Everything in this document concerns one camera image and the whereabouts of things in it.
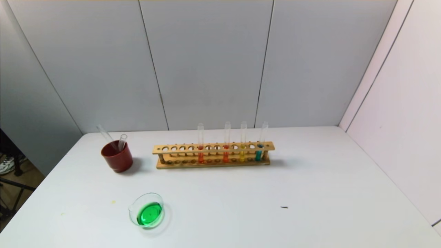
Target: red plastic cup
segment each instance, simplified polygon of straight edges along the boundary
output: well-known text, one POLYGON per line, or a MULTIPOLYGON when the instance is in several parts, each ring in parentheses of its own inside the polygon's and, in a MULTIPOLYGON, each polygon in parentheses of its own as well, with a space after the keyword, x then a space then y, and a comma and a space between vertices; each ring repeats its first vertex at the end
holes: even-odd
POLYGON ((133 164, 132 154, 130 153, 127 143, 124 145, 122 151, 116 151, 113 148, 112 143, 118 147, 118 142, 119 140, 112 141, 101 149, 101 155, 104 157, 109 167, 117 173, 128 170, 133 164))

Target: small glass beaker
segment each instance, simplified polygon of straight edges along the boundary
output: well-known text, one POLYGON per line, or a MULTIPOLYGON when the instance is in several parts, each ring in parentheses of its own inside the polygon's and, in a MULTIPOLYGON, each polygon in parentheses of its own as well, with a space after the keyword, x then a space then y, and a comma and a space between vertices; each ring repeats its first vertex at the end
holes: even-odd
POLYGON ((144 194, 129 206, 129 217, 133 224, 144 229, 157 227, 164 218, 164 202, 156 193, 144 194))

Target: table surface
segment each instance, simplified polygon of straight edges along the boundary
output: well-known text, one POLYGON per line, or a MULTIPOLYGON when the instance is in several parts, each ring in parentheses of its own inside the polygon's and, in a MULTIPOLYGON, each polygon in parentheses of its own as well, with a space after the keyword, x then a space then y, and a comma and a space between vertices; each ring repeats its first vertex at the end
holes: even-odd
MULTIPOLYGON (((99 133, 84 135, 0 234, 2 247, 441 247, 441 236, 338 127, 270 128, 271 165, 169 170, 155 168, 153 146, 196 142, 197 131, 125 133, 128 171, 107 166, 99 133), (165 218, 145 231, 127 208, 148 192, 163 197, 165 218)), ((248 140, 258 136, 249 129, 248 140)), ((205 142, 219 141, 223 130, 205 131, 205 142)))

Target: wooden test tube rack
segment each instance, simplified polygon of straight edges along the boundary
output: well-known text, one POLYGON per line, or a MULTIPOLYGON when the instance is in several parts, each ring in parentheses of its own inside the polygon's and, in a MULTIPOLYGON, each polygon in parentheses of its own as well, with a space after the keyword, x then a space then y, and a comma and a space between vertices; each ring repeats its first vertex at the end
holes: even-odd
POLYGON ((199 144, 174 144, 157 145, 153 148, 153 154, 159 156, 157 169, 179 168, 207 168, 228 167, 246 165, 269 165, 268 151, 275 150, 272 142, 247 142, 246 148, 240 148, 241 143, 232 142, 228 149, 224 149, 224 143, 207 143, 202 150, 198 150, 199 144), (239 152, 245 154, 245 161, 239 160, 239 152), (256 152, 262 151, 262 158, 256 161, 256 152), (198 154, 204 154, 204 163, 199 163, 198 154), (228 152, 228 162, 224 162, 224 152, 228 152))

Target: red liquid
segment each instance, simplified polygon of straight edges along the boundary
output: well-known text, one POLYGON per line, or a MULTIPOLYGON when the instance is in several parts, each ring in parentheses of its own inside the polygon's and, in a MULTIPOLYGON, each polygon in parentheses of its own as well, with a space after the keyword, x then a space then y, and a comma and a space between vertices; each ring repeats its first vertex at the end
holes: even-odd
MULTIPOLYGON (((224 145, 224 149, 228 149, 229 145, 224 145)), ((224 163, 228 163, 228 152, 224 152, 224 163)))
MULTIPOLYGON (((202 150, 204 149, 204 146, 198 146, 198 150, 202 150)), ((204 163, 204 154, 202 152, 199 153, 199 163, 203 164, 204 163)))

